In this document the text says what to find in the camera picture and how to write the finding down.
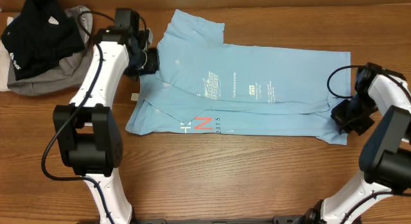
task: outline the black cloth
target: black cloth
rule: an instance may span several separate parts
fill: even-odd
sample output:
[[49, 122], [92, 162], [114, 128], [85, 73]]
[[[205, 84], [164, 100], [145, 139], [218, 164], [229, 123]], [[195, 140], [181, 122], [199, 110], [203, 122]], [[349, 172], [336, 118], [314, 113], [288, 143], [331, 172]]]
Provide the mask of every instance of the black cloth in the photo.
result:
[[[51, 24], [50, 18], [58, 21]], [[58, 66], [85, 49], [75, 18], [56, 0], [26, 0], [22, 12], [1, 35], [13, 62], [15, 79], [27, 79]]]

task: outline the blue t-shirt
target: blue t-shirt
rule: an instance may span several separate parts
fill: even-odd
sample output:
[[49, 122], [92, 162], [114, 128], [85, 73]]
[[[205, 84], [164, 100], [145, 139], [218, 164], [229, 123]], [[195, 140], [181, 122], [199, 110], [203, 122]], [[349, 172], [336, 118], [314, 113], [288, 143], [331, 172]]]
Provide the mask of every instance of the blue t-shirt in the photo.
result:
[[[158, 45], [160, 71], [141, 77], [127, 131], [304, 135], [346, 143], [330, 118], [339, 99], [326, 80], [350, 64], [349, 53], [224, 44], [223, 29], [176, 10]], [[350, 76], [336, 74], [333, 90], [349, 94]]]

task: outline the gray garment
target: gray garment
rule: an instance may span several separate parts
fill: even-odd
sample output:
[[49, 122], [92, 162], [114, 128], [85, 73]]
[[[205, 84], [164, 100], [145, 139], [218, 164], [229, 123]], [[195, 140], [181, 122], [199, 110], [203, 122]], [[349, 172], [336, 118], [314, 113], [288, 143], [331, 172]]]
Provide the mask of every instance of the gray garment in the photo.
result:
[[[89, 9], [85, 6], [77, 6], [75, 8], [67, 9], [65, 12], [67, 16], [74, 16], [77, 18], [78, 14], [88, 10]], [[82, 24], [89, 32], [91, 32], [92, 15], [89, 13], [82, 15]], [[15, 80], [14, 69], [12, 67], [13, 64], [11, 64], [8, 72], [8, 88], [17, 94], [38, 96], [73, 86], [80, 86], [89, 69], [92, 60], [92, 51], [87, 48], [89, 37], [79, 25], [78, 29], [80, 30], [80, 35], [86, 47], [85, 51], [74, 53], [70, 57], [61, 59], [57, 67], [50, 69], [43, 74], [19, 81]]]

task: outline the white fabric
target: white fabric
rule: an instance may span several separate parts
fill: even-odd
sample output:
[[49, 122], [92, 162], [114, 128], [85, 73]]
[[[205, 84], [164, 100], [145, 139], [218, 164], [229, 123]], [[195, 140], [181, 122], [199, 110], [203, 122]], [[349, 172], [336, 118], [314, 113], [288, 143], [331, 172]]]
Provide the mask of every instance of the white fabric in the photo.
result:
[[[7, 18], [7, 25], [13, 21], [12, 17]], [[8, 70], [10, 68], [10, 56], [0, 40], [0, 92], [9, 91], [7, 87]]]

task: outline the white arm segment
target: white arm segment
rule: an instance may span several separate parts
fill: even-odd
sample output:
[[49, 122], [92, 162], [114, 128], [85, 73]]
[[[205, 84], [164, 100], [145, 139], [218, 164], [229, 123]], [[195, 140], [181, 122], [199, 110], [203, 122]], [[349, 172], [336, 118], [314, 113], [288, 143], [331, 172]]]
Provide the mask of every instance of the white arm segment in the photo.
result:
[[[408, 84], [405, 80], [395, 76], [391, 77], [399, 83], [402, 83], [404, 88], [407, 89], [407, 92], [410, 93], [408, 91]], [[391, 105], [395, 105], [411, 112], [411, 104], [407, 96], [400, 87], [384, 75], [379, 74], [373, 79], [368, 89], [368, 94], [371, 99], [374, 100], [375, 104], [377, 104], [378, 110], [381, 112], [382, 116], [384, 116]]]
[[[118, 168], [113, 169], [110, 177], [105, 177], [103, 174], [92, 173], [86, 174], [86, 177], [92, 178], [99, 183], [114, 223], [129, 224], [132, 218], [132, 206], [124, 194]], [[92, 197], [96, 202], [98, 212], [100, 213], [100, 224], [110, 224], [110, 220], [106, 218], [97, 188], [94, 188], [94, 184], [91, 182], [85, 181], [85, 183], [89, 187]]]
[[[321, 219], [327, 224], [340, 224], [345, 214], [349, 212], [357, 203], [365, 197], [376, 192], [390, 192], [391, 189], [378, 183], [368, 184], [364, 180], [364, 172], [358, 171], [357, 174], [331, 198], [327, 198], [321, 205]], [[379, 195], [376, 199], [370, 199], [355, 210], [345, 224], [351, 224], [367, 209], [384, 198], [392, 195]]]
[[[125, 45], [120, 45], [117, 42], [103, 41], [100, 42], [100, 47], [103, 51], [104, 63], [101, 67], [96, 85], [84, 107], [92, 108], [99, 103], [104, 107], [110, 107], [112, 109], [118, 83], [130, 60]], [[94, 46], [93, 55], [84, 82], [80, 87], [80, 90], [70, 101], [70, 103], [75, 103], [75, 106], [78, 106], [82, 102], [94, 76], [96, 76], [98, 64], [100, 62], [100, 53], [96, 46]]]

